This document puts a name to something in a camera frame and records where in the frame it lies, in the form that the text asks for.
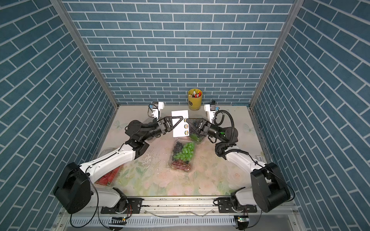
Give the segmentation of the white sticker sheet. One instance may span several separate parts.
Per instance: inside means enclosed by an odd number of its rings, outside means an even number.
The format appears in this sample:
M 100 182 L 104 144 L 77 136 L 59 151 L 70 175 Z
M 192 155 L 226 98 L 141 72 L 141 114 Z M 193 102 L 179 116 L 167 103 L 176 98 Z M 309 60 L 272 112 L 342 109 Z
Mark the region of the white sticker sheet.
M 179 138 L 189 136 L 189 128 L 188 124 L 186 123 L 186 119 L 188 118 L 188 110 L 172 111 L 172 116 L 182 116 L 184 118 L 184 121 L 176 128 L 178 131 L 173 133 L 173 137 Z

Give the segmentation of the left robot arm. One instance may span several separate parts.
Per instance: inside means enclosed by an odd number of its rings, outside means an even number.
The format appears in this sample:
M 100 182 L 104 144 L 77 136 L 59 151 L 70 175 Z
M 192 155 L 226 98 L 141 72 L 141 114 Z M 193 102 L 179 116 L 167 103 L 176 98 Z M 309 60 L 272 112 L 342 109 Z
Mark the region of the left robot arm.
M 125 130 L 129 139 L 121 147 L 89 162 L 67 164 L 55 185 L 54 196 L 69 214 L 85 207 L 102 207 L 117 214 L 127 212 L 127 196 L 120 189 L 97 189 L 94 183 L 112 170 L 141 157 L 149 147 L 148 139 L 171 132 L 183 121 L 182 116 L 166 116 L 151 123 L 131 121 Z

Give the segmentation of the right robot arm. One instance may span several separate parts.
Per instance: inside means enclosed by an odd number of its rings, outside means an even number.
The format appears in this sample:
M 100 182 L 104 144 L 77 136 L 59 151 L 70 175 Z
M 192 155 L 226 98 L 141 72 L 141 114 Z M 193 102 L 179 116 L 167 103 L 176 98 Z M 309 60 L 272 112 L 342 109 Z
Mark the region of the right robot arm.
M 284 180 L 275 163 L 259 162 L 247 151 L 237 147 L 238 130 L 232 115 L 225 110 L 215 112 L 214 120 L 186 118 L 191 130 L 201 136 L 208 136 L 215 144 L 215 154 L 249 174 L 251 188 L 240 188 L 233 192 L 231 204 L 235 210 L 242 206 L 258 206 L 263 212 L 295 198 L 292 187 Z

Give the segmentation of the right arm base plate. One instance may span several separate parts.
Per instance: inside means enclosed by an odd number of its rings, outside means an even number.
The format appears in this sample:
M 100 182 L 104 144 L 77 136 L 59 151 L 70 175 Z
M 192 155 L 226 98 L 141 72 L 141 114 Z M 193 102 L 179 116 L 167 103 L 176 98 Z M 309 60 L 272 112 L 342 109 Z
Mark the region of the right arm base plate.
M 213 200 L 213 204 L 218 208 L 219 213 L 257 213 L 255 205 L 240 205 L 232 197 L 219 197 Z

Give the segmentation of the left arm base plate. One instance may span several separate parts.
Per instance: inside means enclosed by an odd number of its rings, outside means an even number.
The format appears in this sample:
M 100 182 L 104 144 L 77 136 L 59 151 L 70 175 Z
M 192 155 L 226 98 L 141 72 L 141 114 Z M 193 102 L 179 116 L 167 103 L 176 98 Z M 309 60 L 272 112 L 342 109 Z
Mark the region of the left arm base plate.
M 113 207 L 102 207 L 100 213 L 101 214 L 139 214 L 141 207 L 142 207 L 142 198 L 128 198 L 128 199 L 121 199 L 119 202 Z

